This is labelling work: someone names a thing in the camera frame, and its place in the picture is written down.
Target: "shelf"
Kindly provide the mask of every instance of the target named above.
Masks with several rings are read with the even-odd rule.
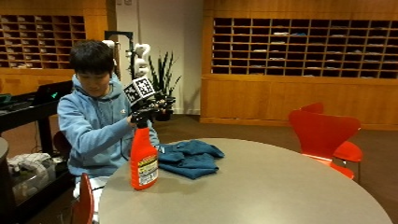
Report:
[[[211,74],[398,78],[396,50],[398,21],[213,20]]]
[[[66,55],[73,43],[81,40],[84,16],[2,15],[0,67],[68,69]]]

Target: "spray bottle label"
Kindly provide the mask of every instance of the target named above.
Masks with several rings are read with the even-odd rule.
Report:
[[[138,162],[140,186],[149,184],[158,178],[158,158],[150,156]]]

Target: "wooden cabinet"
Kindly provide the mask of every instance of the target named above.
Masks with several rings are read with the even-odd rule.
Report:
[[[73,43],[85,39],[84,16],[0,16],[0,67],[68,69]]]
[[[211,74],[396,78],[398,21],[214,18]]]
[[[104,40],[106,30],[116,30],[114,0],[0,1],[0,93],[70,80],[73,44]]]
[[[398,10],[379,5],[396,3],[205,0],[199,121],[289,125],[322,102],[398,130]]]

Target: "potted plant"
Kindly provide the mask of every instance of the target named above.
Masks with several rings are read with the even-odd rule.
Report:
[[[176,63],[173,51],[170,54],[166,51],[164,57],[160,56],[157,69],[153,65],[150,56],[148,57],[148,61],[152,74],[152,85],[154,91],[157,92],[154,98],[156,101],[164,105],[161,112],[156,116],[156,120],[166,121],[170,120],[170,115],[173,114],[173,103],[176,102],[173,90],[181,79],[181,76],[178,76],[176,81],[172,82],[172,67]]]

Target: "orange chair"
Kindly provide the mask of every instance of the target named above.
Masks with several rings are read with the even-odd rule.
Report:
[[[92,194],[88,175],[82,173],[80,181],[78,200],[72,205],[72,224],[92,224],[94,214],[94,198]]]
[[[314,103],[310,105],[305,105],[299,108],[303,111],[323,114],[323,104],[322,103]],[[355,162],[358,164],[358,183],[361,183],[361,161],[363,158],[363,152],[361,148],[353,143],[346,141],[334,151],[333,156],[341,160],[345,164],[345,167],[347,166],[347,161]]]
[[[299,140],[301,154],[321,161],[353,179],[353,171],[338,166],[331,159],[335,149],[358,132],[359,120],[298,109],[289,114],[289,122]]]

